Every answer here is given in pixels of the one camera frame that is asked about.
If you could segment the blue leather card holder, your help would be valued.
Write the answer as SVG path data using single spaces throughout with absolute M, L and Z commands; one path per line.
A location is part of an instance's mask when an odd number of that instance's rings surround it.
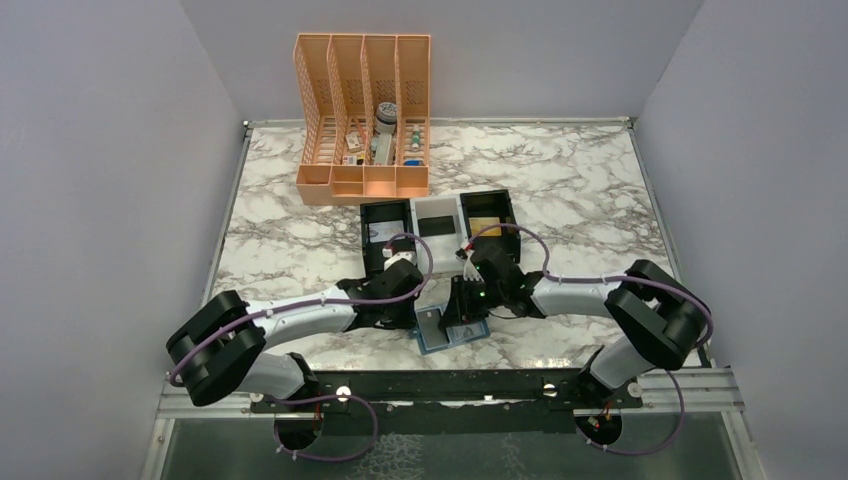
M 442 329 L 439 321 L 446 306 L 447 304 L 430 305 L 415 311 L 416 325 L 410 337 L 416 340 L 421 355 L 455 348 L 490 336 L 486 320 Z

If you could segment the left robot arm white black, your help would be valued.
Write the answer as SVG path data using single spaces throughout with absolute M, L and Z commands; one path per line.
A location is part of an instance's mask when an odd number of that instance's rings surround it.
M 318 334 L 408 329 L 425 280 L 399 258 L 371 279 L 343 279 L 297 298 L 250 305 L 235 290 L 221 292 L 166 341 L 174 363 L 170 381 L 197 407 L 239 392 L 270 395 L 302 410 L 317 393 L 317 378 L 302 355 L 268 349 Z

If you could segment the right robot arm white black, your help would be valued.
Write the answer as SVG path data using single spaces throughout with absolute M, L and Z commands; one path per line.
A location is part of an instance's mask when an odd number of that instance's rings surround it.
M 623 333 L 601 347 L 574 385 L 587 405 L 600 407 L 631 379 L 654 369 L 679 369 L 713 330 L 711 312 L 651 261 L 638 260 L 619 276 L 555 278 L 523 272 L 499 246 L 461 254 L 466 266 L 453 277 L 439 327 L 470 326 L 500 307 L 518 318 L 558 315 L 604 317 Z

